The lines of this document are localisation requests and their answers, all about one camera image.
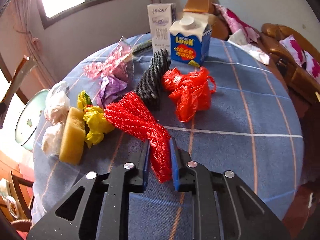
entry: milk carton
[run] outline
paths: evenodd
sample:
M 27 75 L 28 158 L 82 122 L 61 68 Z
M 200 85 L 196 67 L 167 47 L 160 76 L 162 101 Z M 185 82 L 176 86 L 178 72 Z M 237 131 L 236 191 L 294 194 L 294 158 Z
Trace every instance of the milk carton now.
M 208 20 L 185 16 L 170 27 L 171 58 L 200 67 L 209 53 L 211 28 Z
M 176 5 L 174 3 L 149 4 L 148 16 L 153 53 L 166 49 L 170 54 L 169 28 L 176 20 Z

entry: blue carton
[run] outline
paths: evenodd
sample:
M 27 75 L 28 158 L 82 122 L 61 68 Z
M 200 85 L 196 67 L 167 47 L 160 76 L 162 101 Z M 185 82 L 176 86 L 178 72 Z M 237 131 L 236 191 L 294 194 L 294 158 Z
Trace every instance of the blue carton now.
M 171 58 L 200 67 L 209 53 L 211 29 L 208 22 L 185 16 L 170 27 Z

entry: white box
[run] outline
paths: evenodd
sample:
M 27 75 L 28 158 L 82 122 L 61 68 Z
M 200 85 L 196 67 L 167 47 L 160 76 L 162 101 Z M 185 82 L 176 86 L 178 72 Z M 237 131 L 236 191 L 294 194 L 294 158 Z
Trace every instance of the white box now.
M 176 20 L 175 3 L 153 3 L 148 5 L 148 16 L 150 33 L 152 38 L 153 53 L 166 49 L 171 54 L 170 49 L 170 27 Z

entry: blue plaid tablecloth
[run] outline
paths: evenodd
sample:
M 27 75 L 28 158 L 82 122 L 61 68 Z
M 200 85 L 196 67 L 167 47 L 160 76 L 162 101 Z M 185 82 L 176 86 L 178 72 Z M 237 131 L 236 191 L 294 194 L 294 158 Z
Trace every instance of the blue plaid tablecloth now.
M 128 41 L 133 45 L 149 38 L 149 34 L 144 34 Z M 65 77 L 72 106 L 76 106 L 81 90 L 95 104 L 99 80 L 84 76 L 82 67 L 105 61 L 114 47 L 115 44 L 92 54 Z M 134 58 L 136 82 L 149 67 L 151 57 L 149 51 Z M 303 159 L 300 123 L 286 90 L 266 66 L 225 41 L 211 39 L 209 56 L 203 65 L 217 84 L 211 108 L 197 112 L 191 122 L 181 123 L 168 93 L 163 92 L 161 110 L 153 112 L 154 117 L 193 160 L 211 171 L 235 171 L 282 219 L 299 184 Z M 194 71 L 194 67 L 175 61 L 173 67 L 182 73 Z M 50 125 L 42 116 L 36 130 L 35 201 L 31 212 L 34 223 L 87 172 L 110 172 L 143 145 L 115 129 L 100 144 L 91 149 L 85 146 L 80 165 L 72 166 L 41 150 L 44 131 Z M 152 172 L 146 192 L 130 195 L 129 239 L 191 239 L 191 224 L 191 195 L 175 192 L 172 182 L 159 184 Z

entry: yellow plastic bag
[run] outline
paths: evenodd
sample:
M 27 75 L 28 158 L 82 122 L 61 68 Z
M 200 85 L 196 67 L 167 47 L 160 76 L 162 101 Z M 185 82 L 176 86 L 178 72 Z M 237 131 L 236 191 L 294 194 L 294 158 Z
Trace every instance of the yellow plastic bag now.
M 92 105 L 92 102 L 88 94 L 84 90 L 82 90 L 78 95 L 77 106 L 79 109 L 84 110 L 87 105 Z
M 104 138 L 104 134 L 113 131 L 115 128 L 105 119 L 103 114 L 104 112 L 99 106 L 89 106 L 84 110 L 83 120 L 90 129 L 89 133 L 84 138 L 88 148 L 91 148 L 92 144 L 96 145 L 101 142 Z

